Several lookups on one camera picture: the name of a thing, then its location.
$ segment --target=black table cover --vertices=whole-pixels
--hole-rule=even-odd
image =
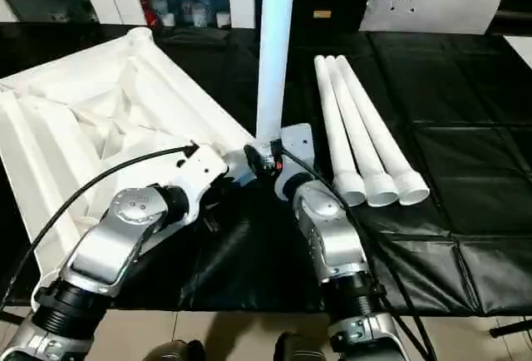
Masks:
[[[129,27],[0,25],[0,77],[124,35]],[[158,45],[254,133],[258,55],[251,30],[176,29]],[[283,124],[310,122],[317,167],[331,177],[313,57],[345,54],[431,197],[419,205],[356,208],[388,235],[424,315],[532,312],[532,71],[502,37],[351,33],[292,38]],[[0,179],[2,290],[28,245],[5,173]],[[115,306],[315,312],[323,309],[290,209],[252,183],[142,258]],[[404,302],[377,262],[391,302]],[[12,297],[27,304],[29,265]]]

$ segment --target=tiled floor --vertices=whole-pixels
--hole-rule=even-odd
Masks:
[[[27,309],[10,309],[25,314]],[[502,318],[426,318],[425,324],[440,361],[532,361],[532,342],[526,333],[492,339],[488,329],[518,322]],[[411,319],[406,319],[412,327]],[[15,327],[0,323],[0,348]],[[173,339],[201,340],[209,361],[270,361],[277,337],[293,331],[323,345],[329,360],[337,357],[327,345],[324,315],[251,313],[171,313],[117,311],[108,313],[96,333],[87,361],[141,361],[155,346]],[[411,361],[421,358],[403,337]]]

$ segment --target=black cable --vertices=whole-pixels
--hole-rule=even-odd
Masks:
[[[153,159],[159,156],[170,155],[172,153],[180,153],[182,151],[184,152],[192,151],[196,148],[197,148],[197,145],[173,147],[171,149],[166,149],[163,151],[154,151],[153,153],[148,153],[147,155],[135,157],[128,161],[124,161],[123,163],[117,164],[116,166],[113,166],[108,170],[103,171],[100,175],[94,177],[92,180],[87,182],[80,189],[76,190],[76,192],[74,192],[74,194],[70,196],[70,198],[67,201],[65,201],[65,203],[63,203],[61,207],[59,207],[59,209],[57,209],[56,213],[44,225],[44,227],[41,229],[41,231],[39,232],[35,240],[30,244],[30,247],[26,251],[26,253],[22,257],[20,257],[20,260],[16,264],[17,268],[15,269],[15,273],[13,274],[11,280],[9,281],[9,285],[7,286],[6,292],[4,296],[2,297],[2,302],[0,303],[0,312],[2,312],[4,307],[6,306],[7,299],[9,298],[9,295],[11,294],[13,290],[13,286],[15,282],[17,281],[18,277],[20,276],[20,274],[22,273],[22,269],[24,268],[24,265],[27,263],[27,261],[32,256],[33,251],[37,248],[37,246],[39,246],[39,243],[42,242],[42,239],[44,238],[44,236],[54,226],[57,220],[59,220],[59,218],[63,215],[63,213],[67,211],[68,207],[70,207],[71,204],[74,203],[81,195],[83,195],[86,191],[88,191],[98,182],[107,178],[107,176],[110,176],[111,174],[114,174],[115,172],[122,170],[126,167],[129,167],[133,164],[140,163],[142,161]]]
[[[527,319],[525,316],[523,316],[523,322],[528,322],[528,319]],[[529,348],[530,350],[532,350],[532,347],[531,347],[531,345],[532,345],[532,335],[530,335],[530,329],[527,329],[527,330],[526,330],[526,335],[529,337],[529,341],[530,341],[530,343],[528,343],[528,342],[526,341],[526,339],[525,339],[525,343],[526,343],[526,345],[528,346],[528,348]]]
[[[284,155],[292,159],[292,161],[294,161],[296,164],[300,165],[309,174],[314,176],[322,184],[324,184],[331,191],[331,193],[335,197],[337,197],[338,201],[342,205],[342,208],[346,211],[347,215],[351,217],[351,223],[358,230],[359,234],[364,234],[364,236],[368,237],[368,238],[365,238],[364,236],[361,235],[361,239],[363,240],[364,245],[370,248],[371,250],[373,250],[374,252],[379,253],[381,261],[387,267],[388,271],[392,275],[393,280],[396,282],[397,288],[399,289],[399,291],[401,292],[401,296],[405,300],[406,307],[412,314],[414,322],[416,323],[416,327],[421,335],[425,348],[423,348],[419,340],[417,340],[417,338],[414,336],[412,331],[410,331],[410,329],[406,326],[401,316],[395,311],[395,309],[392,307],[392,305],[387,299],[383,301],[383,305],[385,305],[390,315],[394,317],[397,323],[405,331],[406,336],[408,336],[408,338],[412,341],[412,344],[414,344],[416,349],[420,352],[421,356],[426,361],[437,361],[436,351],[434,350],[431,339],[429,338],[429,335],[426,332],[425,325],[421,321],[419,314],[416,312],[416,308],[414,307],[414,304],[411,301],[410,295],[406,291],[405,285],[401,281],[401,277],[399,276],[399,274],[396,272],[395,268],[393,267],[392,259],[390,259],[390,256],[388,255],[388,253],[384,251],[384,249],[380,246],[380,242],[389,243],[390,240],[385,235],[381,234],[380,232],[367,230],[362,224],[360,224],[357,220],[357,217],[353,213],[351,207],[349,207],[349,204],[346,202],[346,200],[343,199],[342,195],[340,195],[340,193],[338,193],[338,191],[325,178],[323,178],[321,174],[319,174],[311,166],[309,166],[303,160],[299,159],[296,155],[294,155],[292,152],[288,151],[287,149],[283,148],[282,152]],[[368,258],[368,264],[370,266],[370,270],[375,275],[375,268],[373,266],[371,257]]]
[[[24,317],[2,311],[0,312],[0,321],[7,322],[13,325],[20,325],[22,322],[24,322]]]
[[[498,319],[495,319],[495,322],[497,323],[497,328],[500,329],[499,320],[498,320]],[[505,338],[504,335],[502,335],[502,341],[505,343],[506,352],[507,352],[508,355],[510,356],[510,361],[514,361],[514,358],[512,357],[512,353],[511,353],[511,351],[510,351],[510,347],[508,347],[508,343],[506,342],[506,338]]]

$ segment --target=white pvc pipe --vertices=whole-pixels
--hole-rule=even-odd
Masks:
[[[256,132],[262,144],[281,137],[291,17],[292,0],[263,0]]]
[[[351,142],[351,148],[357,159],[358,169],[366,186],[367,203],[373,207],[390,205],[397,200],[397,188],[393,179],[384,171],[372,140],[367,134],[357,106],[349,94],[342,74],[332,56],[326,59],[327,69],[332,81],[332,88],[340,106],[343,124]]]
[[[329,143],[334,182],[340,194],[349,205],[360,205],[366,199],[364,182],[357,173],[351,155],[342,116],[334,96],[333,85],[325,64],[325,57],[314,58],[318,89],[322,100],[323,120]]]
[[[373,145],[387,172],[393,177],[399,192],[399,202],[402,205],[414,205],[423,201],[430,194],[425,181],[406,160],[347,59],[340,56],[337,58],[337,64],[372,138]]]

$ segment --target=white plastic tray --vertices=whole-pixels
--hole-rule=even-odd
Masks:
[[[0,156],[33,240],[59,206],[110,166],[147,152],[210,144],[245,182],[253,137],[153,42],[148,28],[0,80]],[[55,270],[112,196],[164,184],[176,155],[128,167],[80,198],[36,250]]]

